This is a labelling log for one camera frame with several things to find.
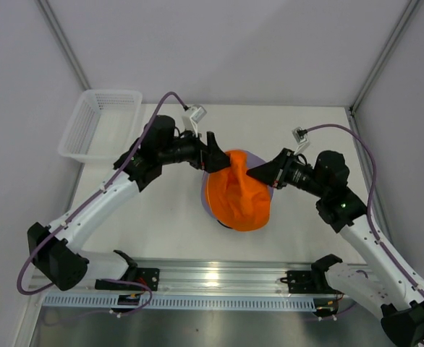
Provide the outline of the black wire hat stand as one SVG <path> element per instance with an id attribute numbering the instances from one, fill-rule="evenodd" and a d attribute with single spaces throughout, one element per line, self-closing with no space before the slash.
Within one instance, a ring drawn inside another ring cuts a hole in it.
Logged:
<path id="1" fill-rule="evenodd" d="M 221 221 L 217 220 L 217 222 L 218 222 L 221 226 L 223 226 L 224 228 L 231 229 L 229 226 L 225 225 L 225 224 L 224 224 L 224 223 L 222 223 Z"/>

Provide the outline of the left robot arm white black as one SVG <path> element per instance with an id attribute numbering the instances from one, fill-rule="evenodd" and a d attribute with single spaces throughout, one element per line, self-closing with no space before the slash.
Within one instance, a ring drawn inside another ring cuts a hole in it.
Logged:
<path id="1" fill-rule="evenodd" d="M 133 287 L 138 277 L 136 261 L 119 250 L 85 253 L 83 245 L 120 205 L 157 179 L 164 166 L 182 162 L 208 174 L 231 165 L 213 132 L 207 133 L 205 141 L 190 130 L 176 135 L 172 117 L 153 117 L 114 163 L 110 178 L 81 206 L 47 226 L 35 223 L 29 228 L 27 241 L 33 265 L 62 291 L 82 280 L 95 280 L 102 289 Z"/>

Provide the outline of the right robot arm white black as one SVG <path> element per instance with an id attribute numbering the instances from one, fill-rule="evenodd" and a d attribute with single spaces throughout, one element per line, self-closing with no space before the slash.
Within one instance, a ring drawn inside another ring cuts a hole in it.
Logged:
<path id="1" fill-rule="evenodd" d="M 329 255 L 312 264 L 316 270 L 310 283 L 315 290 L 332 288 L 346 294 L 379 319 L 395 346 L 424 342 L 424 279 L 379 231 L 365 203 L 347 186 L 349 168 L 341 153 L 323 151 L 311 166 L 283 149 L 247 175 L 276 189 L 291 185 L 316 196 L 321 219 L 356 249 L 377 277 L 372 281 Z"/>

